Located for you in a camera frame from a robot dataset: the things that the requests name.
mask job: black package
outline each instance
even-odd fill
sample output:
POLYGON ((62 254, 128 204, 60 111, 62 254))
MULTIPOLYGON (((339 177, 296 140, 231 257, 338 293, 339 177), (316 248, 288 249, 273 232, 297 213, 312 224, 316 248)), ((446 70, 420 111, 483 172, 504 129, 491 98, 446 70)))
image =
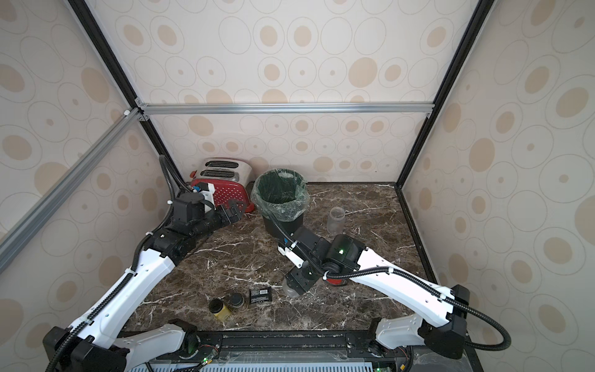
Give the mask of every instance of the black package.
POLYGON ((250 303, 257 304, 258 302, 271 302, 273 300, 273 292, 271 287, 262 289, 251 289, 250 290, 250 303))

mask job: green plastic bag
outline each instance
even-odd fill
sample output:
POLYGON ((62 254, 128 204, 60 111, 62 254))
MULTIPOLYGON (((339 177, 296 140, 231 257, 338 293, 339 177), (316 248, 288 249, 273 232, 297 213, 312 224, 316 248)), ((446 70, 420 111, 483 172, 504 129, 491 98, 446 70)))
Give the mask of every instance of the green plastic bag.
POLYGON ((295 220, 310 204, 302 175, 284 168, 261 174, 254 183, 250 199, 262 215, 272 214, 280 222, 295 220))

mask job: yellow jar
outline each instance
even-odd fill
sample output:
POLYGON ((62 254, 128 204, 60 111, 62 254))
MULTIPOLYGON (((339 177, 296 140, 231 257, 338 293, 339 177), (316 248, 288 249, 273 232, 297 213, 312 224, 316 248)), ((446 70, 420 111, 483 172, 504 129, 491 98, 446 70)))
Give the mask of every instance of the yellow jar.
POLYGON ((209 302, 209 311, 215 318, 222 322, 231 315, 231 311, 229 311, 227 306, 219 298, 214 298, 209 302))

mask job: wallpaper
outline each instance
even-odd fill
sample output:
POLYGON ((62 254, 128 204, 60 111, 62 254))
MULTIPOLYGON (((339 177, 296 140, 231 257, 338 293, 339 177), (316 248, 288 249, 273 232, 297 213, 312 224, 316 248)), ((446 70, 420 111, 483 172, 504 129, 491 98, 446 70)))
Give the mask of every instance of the wallpaper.
POLYGON ((290 168, 310 182, 394 182, 426 114, 153 115, 184 177, 212 157, 256 175, 290 168))
POLYGON ((0 239, 125 103, 60 0, 0 1, 0 239))
POLYGON ((155 151, 130 128, 0 274, 0 371, 44 370, 44 335, 88 310, 165 215, 155 151))
POLYGON ((150 103, 432 101, 475 0, 92 0, 150 103))
POLYGON ((499 2, 404 188, 440 284, 512 335, 478 352, 487 372, 595 365, 594 15, 589 0, 499 2))

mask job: jar lid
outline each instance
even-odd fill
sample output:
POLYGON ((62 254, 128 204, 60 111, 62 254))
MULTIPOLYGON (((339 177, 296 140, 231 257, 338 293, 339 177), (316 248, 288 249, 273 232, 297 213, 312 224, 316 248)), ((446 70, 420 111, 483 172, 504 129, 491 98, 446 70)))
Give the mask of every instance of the jar lid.
POLYGON ((232 293, 229 299, 229 303, 233 307, 239 307, 244 304, 244 296, 241 293, 232 293))
POLYGON ((214 298, 209 302, 209 311, 213 314, 219 313, 223 310, 223 301, 218 298, 214 298))

